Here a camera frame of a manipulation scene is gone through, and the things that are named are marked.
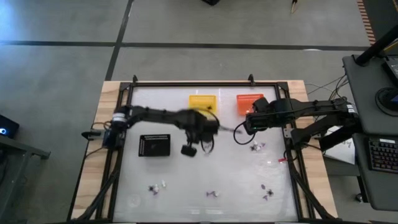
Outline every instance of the white paper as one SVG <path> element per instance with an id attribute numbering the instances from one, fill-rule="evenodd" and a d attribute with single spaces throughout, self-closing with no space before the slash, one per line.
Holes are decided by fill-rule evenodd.
<path id="1" fill-rule="evenodd" d="M 331 127 L 326 135 L 331 134 L 338 129 L 339 127 L 337 126 Z M 355 165 L 355 146 L 353 139 L 351 138 L 335 145 L 333 148 L 326 151 L 325 156 Z"/>

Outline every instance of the black metal frame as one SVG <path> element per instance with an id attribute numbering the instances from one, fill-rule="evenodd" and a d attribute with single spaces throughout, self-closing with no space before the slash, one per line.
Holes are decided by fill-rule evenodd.
<path id="1" fill-rule="evenodd" d="M 284 92 L 284 95 L 286 98 L 290 98 L 289 87 L 288 87 L 287 82 L 266 82 L 266 83 L 265 82 L 255 82 L 253 75 L 249 76 L 248 82 L 211 82 L 211 81 L 209 81 L 209 82 L 139 82 L 137 77 L 134 76 L 133 82 L 122 82 L 120 84 L 116 108 L 119 108 L 120 106 L 122 106 L 122 101 L 123 101 L 123 98 L 125 97 L 124 94 L 126 92 L 127 92 L 126 104 L 131 104 L 134 88 L 157 87 L 157 86 L 175 86 L 175 87 L 184 87 L 184 86 L 247 86 L 247 87 L 271 86 L 271 87 L 274 87 L 274 89 L 275 89 L 275 94 L 276 94 L 277 99 L 281 99 L 281 95 L 280 95 L 281 90 Z M 285 137 L 285 148 L 286 148 L 286 150 L 289 150 L 289 145 L 287 144 L 287 141 L 288 141 L 288 139 Z M 112 220 L 113 220 L 114 208 L 115 208 L 115 204 L 116 204 L 116 196 L 117 196 L 118 184 L 119 184 L 119 175 L 118 174 L 120 173 L 120 170 L 121 170 L 121 163 L 122 163 L 123 151 L 124 151 L 124 143 L 122 142 L 121 145 L 123 147 L 118 149 L 116 164 L 115 164 L 112 174 L 110 174 L 111 177 L 114 177 L 114 181 L 112 181 L 113 187 L 111 190 L 111 197 L 110 197 L 110 203 L 109 203 L 107 217 L 103 218 L 104 195 L 109 190 L 109 187 L 110 187 L 109 172 L 111 169 L 111 161 L 112 161 L 112 157 L 113 157 L 113 152 L 116 149 L 109 149 L 108 153 L 106 155 L 103 178 L 101 181 L 101 191 L 99 193 L 99 194 L 103 195 L 103 197 L 100 198 L 97 202 L 91 204 L 92 207 L 90 209 L 92 211 L 96 210 L 95 220 L 82 220 L 84 222 L 86 222 L 86 221 L 87 222 L 90 222 L 90 221 L 112 222 Z M 300 176 L 302 177 L 305 184 L 308 185 L 307 173 L 305 171 L 305 165 L 304 165 L 304 159 L 303 159 L 302 152 L 297 151 L 296 153 L 297 153 L 297 158 L 298 158 L 298 165 L 300 167 Z M 288 153 L 287 155 L 288 155 L 288 159 L 292 159 L 291 154 Z M 83 171 L 83 166 L 84 166 L 84 162 L 81 167 L 79 181 L 80 181 L 80 177 L 81 177 L 81 172 Z M 295 170 L 295 167 L 292 167 L 292 164 L 289 163 L 289 170 L 291 171 L 293 168 Z M 292 176 L 290 178 L 292 181 L 292 190 L 293 190 L 293 195 L 294 195 L 294 200 L 295 200 L 297 218 L 299 220 L 302 220 L 304 217 L 303 217 L 303 210 L 302 210 L 302 205 L 301 205 L 300 196 L 299 196 L 298 183 Z M 73 220 L 71 220 L 71 215 L 72 215 L 72 211 L 73 211 L 73 206 L 75 204 L 79 181 L 76 185 L 75 194 L 74 194 L 74 197 L 72 200 L 72 204 L 71 204 L 70 211 L 69 211 L 69 216 L 67 219 L 68 221 L 73 221 Z M 315 218 L 315 212 L 313 209 L 313 205 L 310 203 L 307 196 L 305 196 L 305 199 L 306 199 L 306 203 L 307 203 L 309 218 L 313 219 L 313 218 Z"/>

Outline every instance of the orange striped edge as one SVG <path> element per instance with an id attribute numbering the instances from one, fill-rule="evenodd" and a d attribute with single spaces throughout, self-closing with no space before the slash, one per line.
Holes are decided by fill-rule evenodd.
<path id="1" fill-rule="evenodd" d="M 356 0 L 356 3 L 358 5 L 359 12 L 361 13 L 362 21 L 363 21 L 363 26 L 365 26 L 365 31 L 366 35 L 368 36 L 368 40 L 371 45 L 373 45 L 376 41 L 374 38 L 373 30 L 371 23 L 369 21 L 368 14 L 365 10 L 365 5 L 363 4 L 363 0 Z"/>

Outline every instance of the desk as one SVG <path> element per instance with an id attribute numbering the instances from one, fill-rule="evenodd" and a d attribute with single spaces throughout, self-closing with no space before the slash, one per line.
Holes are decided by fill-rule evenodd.
<path id="1" fill-rule="evenodd" d="M 289 85 L 289 93 L 291 98 L 300 101 L 308 101 L 305 85 L 302 80 L 282 81 L 287 82 Z M 105 122 L 112 118 L 113 110 L 118 100 L 119 86 L 121 82 L 104 82 L 101 97 L 95 116 L 95 122 Z M 304 128 L 313 123 L 313 118 L 300 118 L 296 121 L 298 128 Z M 94 128 L 102 129 L 102 125 L 94 126 Z M 318 146 L 317 141 L 311 140 L 310 144 Z M 87 153 L 94 151 L 101 147 L 101 140 L 90 141 Z M 107 155 L 106 150 L 99 151 L 92 154 L 84 163 L 81 177 L 78 180 L 78 188 L 74 204 L 71 206 L 71 218 L 79 217 L 90 205 L 100 190 L 105 158 Z M 336 207 L 330 189 L 328 176 L 325 169 L 325 163 L 321 151 L 311 147 L 303 150 L 303 159 L 307 172 L 308 182 L 312 192 L 315 194 L 320 203 L 327 209 L 327 211 L 337 217 Z M 104 213 L 108 210 L 109 195 L 111 189 L 107 193 L 104 203 Z M 302 203 L 303 214 L 308 216 L 306 210 L 305 198 L 300 194 L 300 201 Z"/>

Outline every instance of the blue light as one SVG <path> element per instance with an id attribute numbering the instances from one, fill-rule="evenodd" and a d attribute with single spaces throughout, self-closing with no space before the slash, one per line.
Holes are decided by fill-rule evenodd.
<path id="1" fill-rule="evenodd" d="M 7 134 L 7 130 L 5 128 L 0 128 L 0 134 Z"/>

